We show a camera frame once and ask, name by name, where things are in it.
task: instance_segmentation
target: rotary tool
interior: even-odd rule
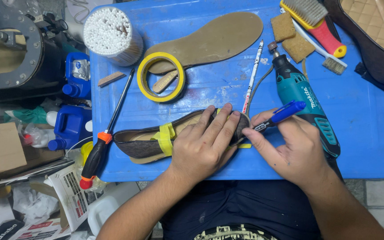
[[[296,115],[319,129],[324,155],[330,166],[339,175],[335,160],[340,155],[340,144],[333,128],[306,77],[287,60],[285,54],[280,55],[276,50],[277,47],[276,42],[268,45],[269,51],[274,55],[272,63],[276,72],[278,95],[283,104],[292,100],[306,102],[305,109]]]

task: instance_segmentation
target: tan quilted leather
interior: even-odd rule
[[[384,48],[384,0],[343,0],[341,6],[352,20]]]

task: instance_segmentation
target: white pencil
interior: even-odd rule
[[[251,90],[253,89],[254,79],[256,77],[257,67],[259,66],[262,49],[263,49],[263,40],[260,41],[259,49],[257,50],[256,60],[254,61],[253,71],[251,72],[250,83],[248,84],[247,95],[245,96],[244,107],[242,108],[243,113],[245,113],[245,111],[247,110],[248,99],[250,98]]]

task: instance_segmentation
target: sponge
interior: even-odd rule
[[[275,41],[292,38],[296,35],[296,30],[293,25],[293,19],[288,12],[270,19],[272,29],[274,31]]]
[[[315,50],[315,47],[300,36],[300,34],[296,34],[296,36],[283,41],[282,47],[290,54],[296,63],[299,63]]]

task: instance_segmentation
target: makita logo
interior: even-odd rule
[[[15,227],[17,227],[17,224],[13,224],[12,227],[7,228],[7,231],[5,231],[3,234],[0,235],[0,240],[3,239],[3,237],[4,237],[7,233],[9,233],[11,230],[13,230]]]
[[[307,99],[309,99],[309,102],[311,103],[311,107],[313,109],[314,107],[316,107],[316,105],[314,103],[314,100],[311,97],[311,94],[309,93],[309,91],[308,91],[308,89],[306,87],[304,87],[303,90],[305,90],[305,94],[307,96]]]
[[[66,180],[66,176],[63,176],[64,182],[66,183],[67,187],[69,188],[69,183]]]

